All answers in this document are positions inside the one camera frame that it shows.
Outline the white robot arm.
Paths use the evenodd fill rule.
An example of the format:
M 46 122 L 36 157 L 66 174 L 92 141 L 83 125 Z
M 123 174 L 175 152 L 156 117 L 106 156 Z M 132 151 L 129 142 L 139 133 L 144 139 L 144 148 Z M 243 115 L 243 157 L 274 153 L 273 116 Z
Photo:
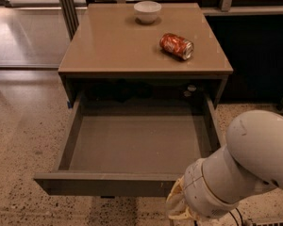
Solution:
M 229 124 L 225 142 L 177 179 L 166 200 L 168 218 L 222 218 L 245 198 L 283 190 L 283 116 L 244 112 Z

